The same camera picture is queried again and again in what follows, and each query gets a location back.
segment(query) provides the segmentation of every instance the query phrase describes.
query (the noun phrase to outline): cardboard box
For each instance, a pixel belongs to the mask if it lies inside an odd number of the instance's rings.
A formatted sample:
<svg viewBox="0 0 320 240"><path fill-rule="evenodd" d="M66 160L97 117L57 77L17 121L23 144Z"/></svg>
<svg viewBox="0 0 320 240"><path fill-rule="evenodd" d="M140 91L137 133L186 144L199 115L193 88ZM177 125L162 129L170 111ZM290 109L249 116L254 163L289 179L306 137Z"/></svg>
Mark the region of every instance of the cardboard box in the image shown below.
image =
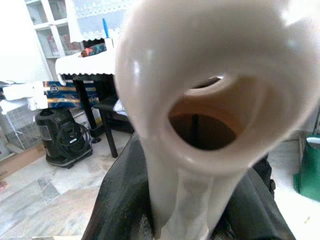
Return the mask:
<svg viewBox="0 0 320 240"><path fill-rule="evenodd" d="M22 153L0 161L0 180L31 164L46 154L43 144L36 145Z"/></svg>

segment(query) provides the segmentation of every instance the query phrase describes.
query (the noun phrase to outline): shelving unit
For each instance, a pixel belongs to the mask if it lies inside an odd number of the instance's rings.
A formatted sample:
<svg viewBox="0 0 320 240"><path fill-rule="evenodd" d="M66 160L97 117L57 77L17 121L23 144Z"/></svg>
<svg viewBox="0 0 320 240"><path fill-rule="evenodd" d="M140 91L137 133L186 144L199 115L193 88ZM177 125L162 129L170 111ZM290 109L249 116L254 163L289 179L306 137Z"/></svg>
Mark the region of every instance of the shelving unit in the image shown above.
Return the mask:
<svg viewBox="0 0 320 240"><path fill-rule="evenodd" d="M25 0L25 4L51 81L58 81L56 60L84 49L82 43L70 43L65 0Z"/></svg>

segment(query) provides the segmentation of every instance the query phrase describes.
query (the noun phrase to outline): black space heater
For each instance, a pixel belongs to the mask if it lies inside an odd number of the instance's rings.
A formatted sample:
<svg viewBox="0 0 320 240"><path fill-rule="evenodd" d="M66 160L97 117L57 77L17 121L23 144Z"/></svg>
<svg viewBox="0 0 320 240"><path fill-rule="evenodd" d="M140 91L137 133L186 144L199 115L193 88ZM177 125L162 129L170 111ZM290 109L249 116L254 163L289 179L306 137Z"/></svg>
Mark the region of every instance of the black space heater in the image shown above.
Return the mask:
<svg viewBox="0 0 320 240"><path fill-rule="evenodd" d="M71 168L76 161L92 154L89 130L76 123L68 109L44 109L35 121L49 164Z"/></svg>

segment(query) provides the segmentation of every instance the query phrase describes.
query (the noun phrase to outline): tiled floor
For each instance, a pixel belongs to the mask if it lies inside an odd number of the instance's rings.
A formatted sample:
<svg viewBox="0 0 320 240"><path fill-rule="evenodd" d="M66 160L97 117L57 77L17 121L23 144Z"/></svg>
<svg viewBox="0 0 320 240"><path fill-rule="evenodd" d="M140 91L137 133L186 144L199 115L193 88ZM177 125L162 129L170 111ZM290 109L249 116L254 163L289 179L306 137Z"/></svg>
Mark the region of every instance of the tiled floor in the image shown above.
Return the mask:
<svg viewBox="0 0 320 240"><path fill-rule="evenodd" d="M119 150L130 138L122 132L113 135ZM290 229L298 240L320 239L320 202L297 194L293 187L299 142L281 143L270 152L269 161L275 200ZM93 145L91 157L71 169L50 166L42 157L7 177L8 187L0 194L0 240L80 240L113 162L103 138Z"/></svg>

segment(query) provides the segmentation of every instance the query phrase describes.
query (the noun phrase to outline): green bag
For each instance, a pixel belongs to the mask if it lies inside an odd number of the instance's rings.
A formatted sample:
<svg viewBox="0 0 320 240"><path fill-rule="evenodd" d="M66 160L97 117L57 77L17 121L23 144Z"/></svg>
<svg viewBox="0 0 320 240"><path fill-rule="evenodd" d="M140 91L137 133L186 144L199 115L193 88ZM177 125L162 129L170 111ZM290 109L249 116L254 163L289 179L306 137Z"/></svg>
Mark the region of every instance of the green bag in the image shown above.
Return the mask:
<svg viewBox="0 0 320 240"><path fill-rule="evenodd" d="M293 182L298 193L320 202L320 135L307 137L300 172Z"/></svg>

